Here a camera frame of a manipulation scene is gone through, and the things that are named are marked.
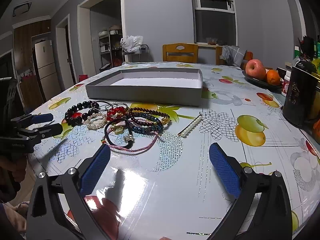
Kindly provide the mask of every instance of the window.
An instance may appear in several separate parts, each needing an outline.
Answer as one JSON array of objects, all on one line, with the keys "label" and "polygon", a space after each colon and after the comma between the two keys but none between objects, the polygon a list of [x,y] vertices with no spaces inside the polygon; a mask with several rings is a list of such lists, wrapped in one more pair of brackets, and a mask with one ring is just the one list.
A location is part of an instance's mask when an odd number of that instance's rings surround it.
[{"label": "window", "polygon": [[237,45],[234,0],[193,0],[197,43],[217,38],[220,45]]}]

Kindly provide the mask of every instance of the white plastic bag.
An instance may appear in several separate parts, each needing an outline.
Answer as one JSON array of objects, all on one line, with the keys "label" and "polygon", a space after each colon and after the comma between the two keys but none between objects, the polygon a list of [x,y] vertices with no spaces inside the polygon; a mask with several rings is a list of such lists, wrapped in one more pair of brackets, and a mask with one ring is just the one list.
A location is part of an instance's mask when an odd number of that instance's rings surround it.
[{"label": "white plastic bag", "polygon": [[120,45],[125,52],[129,53],[138,50],[142,42],[142,36],[125,36],[121,39]]}]

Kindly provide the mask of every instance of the blue gripper pad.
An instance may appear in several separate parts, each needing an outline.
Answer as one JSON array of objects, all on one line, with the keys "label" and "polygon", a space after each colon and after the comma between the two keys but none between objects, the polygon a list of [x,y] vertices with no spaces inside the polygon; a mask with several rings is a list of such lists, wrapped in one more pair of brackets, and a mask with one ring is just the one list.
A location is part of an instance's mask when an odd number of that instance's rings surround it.
[{"label": "blue gripper pad", "polygon": [[53,120],[52,114],[40,114],[40,115],[34,115],[31,119],[32,123],[42,123],[42,122],[50,122]]},{"label": "blue gripper pad", "polygon": [[81,188],[79,193],[81,197],[92,193],[110,160],[110,148],[108,145],[105,144],[102,148],[99,148],[98,151],[95,159],[80,178]]},{"label": "blue gripper pad", "polygon": [[213,143],[209,148],[209,158],[221,179],[226,191],[238,198],[241,192],[239,176],[226,159],[226,154],[217,143]]}]

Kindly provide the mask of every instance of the metal screw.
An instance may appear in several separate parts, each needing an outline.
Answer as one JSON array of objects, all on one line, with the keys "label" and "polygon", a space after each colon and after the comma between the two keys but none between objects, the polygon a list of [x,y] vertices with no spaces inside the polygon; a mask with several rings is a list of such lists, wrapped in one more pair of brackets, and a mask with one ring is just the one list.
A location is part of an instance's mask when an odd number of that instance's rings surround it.
[{"label": "metal screw", "polygon": [[40,172],[39,176],[38,176],[40,179],[44,178],[45,177],[45,172]]},{"label": "metal screw", "polygon": [[252,169],[250,167],[244,167],[243,170],[245,173],[252,173]]},{"label": "metal screw", "polygon": [[276,175],[277,177],[279,177],[279,178],[282,176],[281,172],[279,172],[279,171],[275,171],[275,175]]},{"label": "metal screw", "polygon": [[76,171],[77,171],[76,168],[70,168],[70,169],[68,170],[68,174],[69,174],[69,175],[75,174]]}]

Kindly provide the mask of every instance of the window frame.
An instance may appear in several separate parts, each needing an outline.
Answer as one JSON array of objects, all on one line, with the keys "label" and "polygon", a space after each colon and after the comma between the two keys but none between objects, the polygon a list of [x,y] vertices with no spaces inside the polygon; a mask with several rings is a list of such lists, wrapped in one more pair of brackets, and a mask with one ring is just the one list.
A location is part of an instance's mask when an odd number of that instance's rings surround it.
[{"label": "window frame", "polygon": [[198,44],[199,46],[208,46],[207,43],[204,42],[197,42],[197,37],[196,37],[196,10],[206,10],[206,11],[218,11],[218,12],[226,12],[226,13],[233,13],[235,14],[235,24],[236,24],[236,46],[238,46],[238,24],[237,24],[237,14],[236,14],[236,5],[235,5],[235,0],[225,0],[226,2],[229,1],[230,6],[227,5],[228,9],[217,9],[217,8],[206,8],[206,7],[201,7],[201,1],[200,0],[192,0],[192,5],[193,5],[193,26],[194,26],[194,40],[195,43]]}]

